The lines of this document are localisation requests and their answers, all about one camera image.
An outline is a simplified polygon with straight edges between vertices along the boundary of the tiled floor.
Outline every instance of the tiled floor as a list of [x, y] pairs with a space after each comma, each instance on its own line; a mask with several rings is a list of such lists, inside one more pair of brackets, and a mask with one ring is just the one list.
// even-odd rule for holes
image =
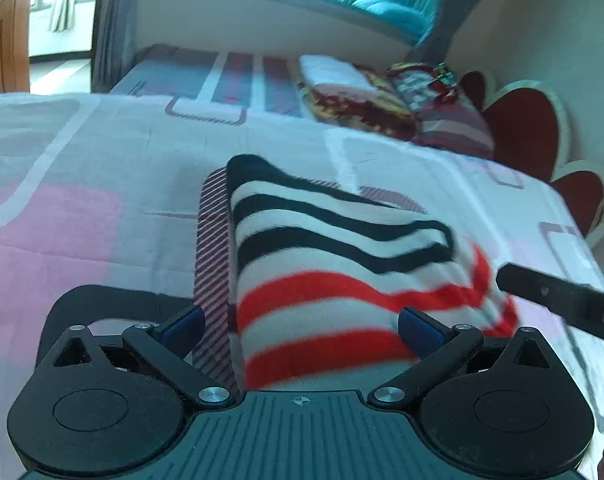
[[88, 59], [31, 64], [31, 93], [39, 95], [91, 92]]

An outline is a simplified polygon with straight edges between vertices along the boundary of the screw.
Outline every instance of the screw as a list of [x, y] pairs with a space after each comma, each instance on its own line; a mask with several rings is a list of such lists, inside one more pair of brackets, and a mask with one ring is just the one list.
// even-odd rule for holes
[[383, 386], [378, 388], [373, 393], [373, 397], [380, 402], [390, 404], [392, 402], [400, 402], [404, 398], [405, 394], [403, 390], [394, 386]]
[[200, 390], [197, 396], [204, 402], [209, 402], [211, 404], [221, 404], [226, 399], [228, 399], [231, 394], [226, 388], [221, 388], [219, 386], [209, 386], [208, 388]]

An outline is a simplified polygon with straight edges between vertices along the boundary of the doorway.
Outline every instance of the doorway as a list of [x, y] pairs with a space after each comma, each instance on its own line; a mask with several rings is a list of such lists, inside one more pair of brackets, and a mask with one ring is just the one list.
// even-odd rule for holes
[[90, 91], [95, 0], [31, 0], [31, 91]]

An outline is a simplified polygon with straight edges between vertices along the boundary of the folded towel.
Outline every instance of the folded towel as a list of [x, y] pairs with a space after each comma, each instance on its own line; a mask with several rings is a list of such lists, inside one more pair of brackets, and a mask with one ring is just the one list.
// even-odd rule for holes
[[234, 366], [246, 389], [368, 394], [417, 360], [398, 335], [407, 305], [489, 336], [517, 328], [482, 250], [447, 225], [253, 155], [226, 171], [242, 356]]
[[302, 56], [300, 69], [306, 86], [326, 96], [367, 102], [381, 94], [351, 63], [331, 56]]

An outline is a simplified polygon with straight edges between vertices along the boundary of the wall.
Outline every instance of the wall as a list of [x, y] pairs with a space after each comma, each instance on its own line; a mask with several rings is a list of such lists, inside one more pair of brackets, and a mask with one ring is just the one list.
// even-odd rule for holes
[[456, 70], [472, 70], [482, 59], [492, 31], [508, 0], [482, 0], [457, 31], [447, 62]]
[[[571, 116], [573, 158], [604, 166], [604, 0], [506, 0], [487, 28], [476, 18], [458, 34], [451, 65], [487, 68], [500, 84], [524, 78], [549, 84]], [[469, 50], [473, 30], [486, 39]], [[594, 254], [604, 272], [604, 240]]]
[[410, 47], [374, 30], [272, 0], [141, 0], [138, 48], [169, 43], [295, 59], [329, 54], [386, 67]]
[[95, 2], [76, 4], [76, 25], [64, 32], [50, 32], [51, 9], [32, 12], [29, 18], [29, 56], [91, 49]]

